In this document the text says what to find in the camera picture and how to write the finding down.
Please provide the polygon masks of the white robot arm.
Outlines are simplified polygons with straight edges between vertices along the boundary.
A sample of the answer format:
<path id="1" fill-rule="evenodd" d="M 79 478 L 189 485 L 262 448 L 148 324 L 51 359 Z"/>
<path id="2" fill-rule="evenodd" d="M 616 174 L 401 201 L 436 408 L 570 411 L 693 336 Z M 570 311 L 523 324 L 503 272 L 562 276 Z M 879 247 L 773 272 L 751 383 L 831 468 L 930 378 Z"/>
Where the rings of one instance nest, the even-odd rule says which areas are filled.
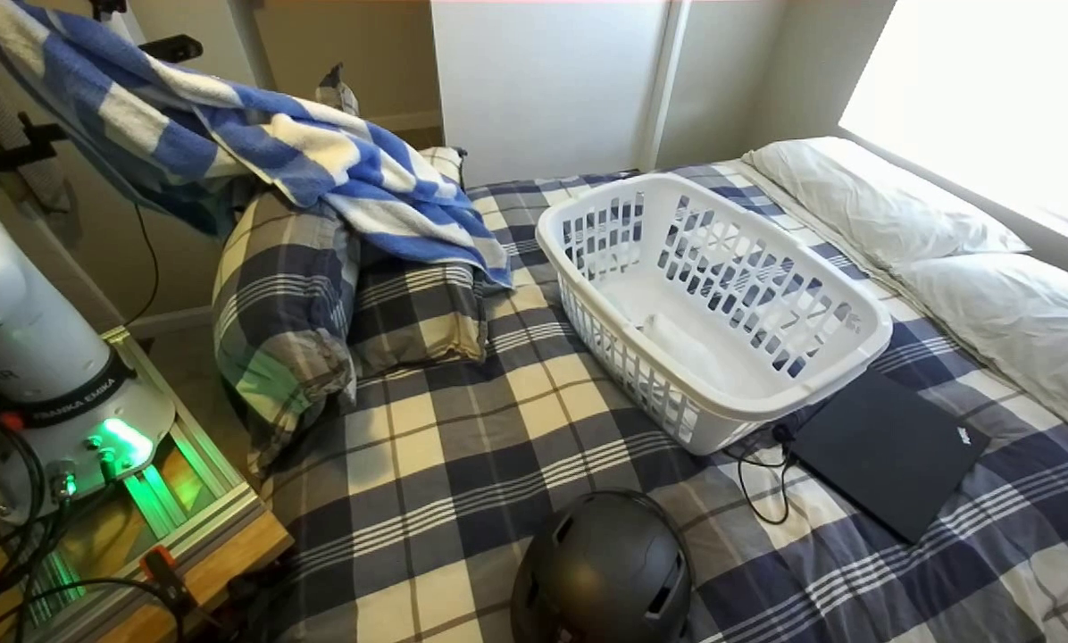
<path id="1" fill-rule="evenodd" d="M 175 405 L 135 376 L 0 227 L 0 523 L 155 463 Z"/>

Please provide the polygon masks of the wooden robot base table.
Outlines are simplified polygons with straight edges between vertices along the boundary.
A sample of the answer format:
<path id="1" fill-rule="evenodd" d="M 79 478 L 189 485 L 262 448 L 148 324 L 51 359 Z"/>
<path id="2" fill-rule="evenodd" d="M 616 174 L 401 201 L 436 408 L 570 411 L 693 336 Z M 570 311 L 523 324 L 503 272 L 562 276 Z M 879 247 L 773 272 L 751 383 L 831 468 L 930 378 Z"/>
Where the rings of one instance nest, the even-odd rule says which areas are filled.
<path id="1" fill-rule="evenodd" d="M 294 548 L 142 342 L 107 342 L 172 405 L 172 432 L 148 468 L 63 510 L 45 558 L 0 593 L 0 643 L 182 643 L 232 580 Z"/>

